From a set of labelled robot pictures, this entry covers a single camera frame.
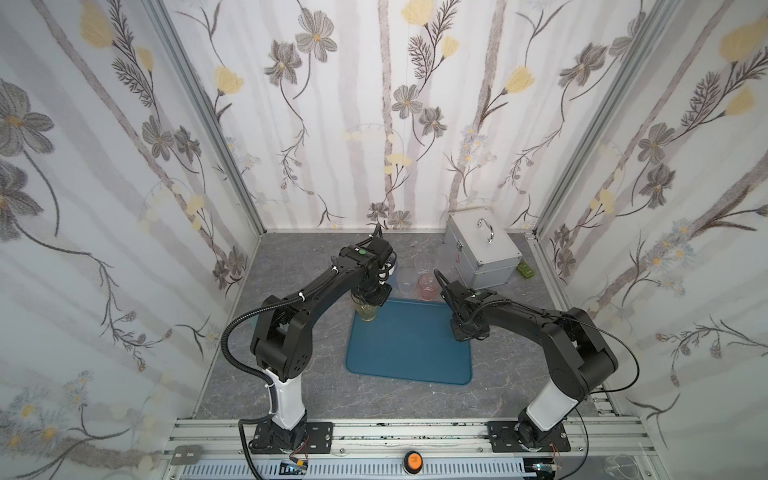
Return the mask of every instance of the gray marble tabletop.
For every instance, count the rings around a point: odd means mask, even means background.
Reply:
[[[424,253],[434,253],[443,240],[437,233],[385,235],[398,254],[398,268],[414,266]],[[361,233],[266,234],[235,313],[257,308],[269,295],[283,297],[296,291],[325,270],[330,256],[337,255],[341,247],[363,238]],[[508,283],[494,289],[513,300],[554,308],[525,237],[511,234],[511,238],[536,276],[525,280],[514,273]],[[392,296],[417,298],[417,292],[394,288]],[[472,381],[467,385],[357,375],[345,367],[353,317],[352,300],[345,295],[315,325],[314,352],[302,374],[304,404],[310,418],[516,417],[548,380],[541,348],[496,327],[486,340],[472,340]],[[248,322],[237,327],[230,337],[230,350],[241,362],[255,366],[248,351],[252,334],[253,325]],[[263,382],[235,369],[219,353],[196,418],[256,418],[266,414],[269,407]],[[584,416],[596,413],[589,400],[579,410]]]

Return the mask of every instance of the orange push button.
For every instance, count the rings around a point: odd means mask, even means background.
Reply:
[[[405,467],[406,472],[410,473],[411,475],[415,475],[422,470],[424,462],[422,460],[421,454],[415,450],[412,450],[411,452],[406,453],[406,457],[403,459],[402,465]]]

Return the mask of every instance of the green sponge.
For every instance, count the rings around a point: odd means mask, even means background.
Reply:
[[[518,268],[516,269],[523,278],[533,278],[533,276],[536,274],[536,272],[533,271],[531,267],[528,266],[526,262],[523,260],[520,260],[520,263],[518,263]]]

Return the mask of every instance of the case handle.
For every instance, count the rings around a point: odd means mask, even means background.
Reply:
[[[482,227],[483,222],[485,222],[485,225],[487,225],[488,228],[491,229],[491,236],[488,237],[488,243],[491,243],[493,241],[493,227],[491,227],[491,224],[485,219],[485,217],[478,220],[478,227]]]

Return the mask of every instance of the blue tray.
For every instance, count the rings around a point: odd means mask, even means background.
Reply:
[[[466,385],[472,380],[469,342],[451,331],[443,302],[391,298],[372,322],[355,313],[346,368],[352,373]]]

